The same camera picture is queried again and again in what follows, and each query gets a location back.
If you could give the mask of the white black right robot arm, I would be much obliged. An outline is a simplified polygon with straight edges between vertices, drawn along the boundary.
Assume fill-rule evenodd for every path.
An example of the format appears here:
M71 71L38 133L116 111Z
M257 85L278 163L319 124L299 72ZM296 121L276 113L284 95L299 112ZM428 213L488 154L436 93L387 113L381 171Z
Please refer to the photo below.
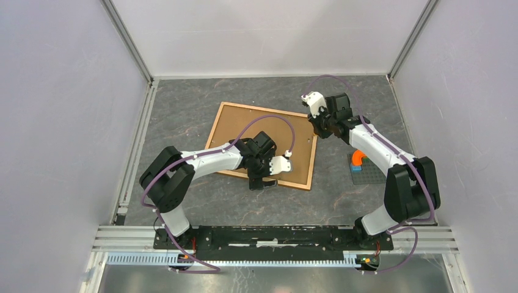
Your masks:
M325 139L334 135L361 151L384 174L382 205L354 224L353 242L368 249L378 234L412 222L427 214L434 218L440 207L436 167L428 157L416 157L386 139L363 115L354 115L347 94L325 97L310 92L301 98L310 113L315 134Z

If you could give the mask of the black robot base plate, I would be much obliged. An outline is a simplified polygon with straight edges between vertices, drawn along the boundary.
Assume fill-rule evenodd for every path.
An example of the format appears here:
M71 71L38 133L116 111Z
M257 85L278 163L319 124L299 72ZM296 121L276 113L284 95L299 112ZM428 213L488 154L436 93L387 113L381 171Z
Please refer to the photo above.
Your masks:
M345 251L392 251L387 233L362 236L350 226L199 226L172 241L155 231L155 250L192 250L202 261L334 261Z

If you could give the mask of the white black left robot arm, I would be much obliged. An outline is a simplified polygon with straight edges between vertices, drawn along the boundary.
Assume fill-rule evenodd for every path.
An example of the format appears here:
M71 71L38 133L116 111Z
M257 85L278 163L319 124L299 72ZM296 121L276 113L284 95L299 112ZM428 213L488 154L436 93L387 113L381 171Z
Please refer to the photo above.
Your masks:
M174 146L163 149L140 176L139 184L169 229L170 243L182 249L192 241L191 224L181 204L194 180L224 170L244 169L250 190L276 186L275 180L265 181L272 175L276 149L263 131L253 138L231 140L203 151L181 152Z

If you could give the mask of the wooden picture frame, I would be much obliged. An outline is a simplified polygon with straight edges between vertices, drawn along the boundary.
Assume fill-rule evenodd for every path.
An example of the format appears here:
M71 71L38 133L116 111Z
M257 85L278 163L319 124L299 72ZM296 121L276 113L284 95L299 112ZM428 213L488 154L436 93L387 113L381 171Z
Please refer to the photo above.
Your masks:
M276 180L278 185L310 190L315 164L318 136L306 114L222 102L213 122L205 148L214 148L238 137L253 139L260 147L260 154L282 156L291 151L292 167L265 178Z

